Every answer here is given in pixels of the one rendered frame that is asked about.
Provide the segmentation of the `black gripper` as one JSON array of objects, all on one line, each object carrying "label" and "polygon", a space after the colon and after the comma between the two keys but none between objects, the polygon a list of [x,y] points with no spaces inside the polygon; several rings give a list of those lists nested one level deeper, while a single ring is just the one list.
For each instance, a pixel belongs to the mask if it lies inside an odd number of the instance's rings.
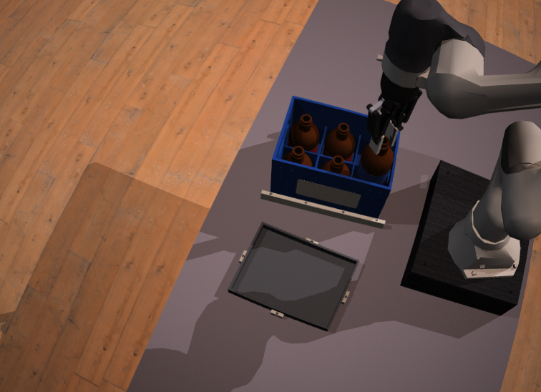
[{"label": "black gripper", "polygon": [[380,152],[385,136],[389,138],[390,147],[394,146],[398,131],[403,130],[402,122],[408,122],[421,95],[420,88],[401,87],[391,82],[383,72],[379,101],[366,106],[369,111],[367,131],[372,138],[369,146],[376,155]]}]

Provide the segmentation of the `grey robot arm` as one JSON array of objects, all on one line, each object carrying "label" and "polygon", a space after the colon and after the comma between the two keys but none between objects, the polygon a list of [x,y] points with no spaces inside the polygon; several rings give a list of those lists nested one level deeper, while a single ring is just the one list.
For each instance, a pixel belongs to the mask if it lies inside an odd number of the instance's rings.
[{"label": "grey robot arm", "polygon": [[[479,33],[437,0],[401,0],[377,60],[393,83],[426,89],[451,119],[541,108],[541,61],[526,73],[484,75],[484,53]],[[541,129],[513,122],[486,192],[449,232],[448,251],[465,279],[515,274],[520,241],[541,234],[540,168]]]}]

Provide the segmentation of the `dark blue crate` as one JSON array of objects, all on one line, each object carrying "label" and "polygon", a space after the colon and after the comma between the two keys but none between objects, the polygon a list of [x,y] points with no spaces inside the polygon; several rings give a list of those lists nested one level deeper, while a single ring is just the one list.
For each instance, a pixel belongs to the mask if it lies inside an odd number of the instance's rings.
[{"label": "dark blue crate", "polygon": [[[286,154],[293,150],[293,147],[288,146],[290,128],[299,121],[303,114],[311,115],[313,123],[319,131],[318,154],[304,150],[311,158],[313,167],[282,160]],[[391,147],[394,161],[391,166],[392,170],[384,183],[385,186],[357,179],[356,171],[362,151],[365,145],[371,141],[371,135],[367,131],[367,120],[367,114],[292,96],[272,158],[271,192],[376,218],[381,213],[391,192],[397,147],[396,142]],[[333,157],[323,155],[326,137],[340,123],[349,125],[349,132],[355,139],[351,162],[344,160],[344,164],[349,168],[350,177],[321,170],[321,166],[325,162],[333,159]]]}]

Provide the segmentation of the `brown bottle with blue label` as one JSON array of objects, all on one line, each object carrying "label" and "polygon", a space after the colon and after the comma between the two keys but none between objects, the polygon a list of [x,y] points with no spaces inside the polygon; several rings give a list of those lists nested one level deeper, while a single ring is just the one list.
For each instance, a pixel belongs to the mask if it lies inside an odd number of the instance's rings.
[{"label": "brown bottle with blue label", "polygon": [[[385,135],[384,135],[385,136]],[[362,151],[358,169],[357,179],[384,185],[394,161],[394,154],[390,148],[390,141],[384,137],[379,154],[375,154],[369,143]]]}]

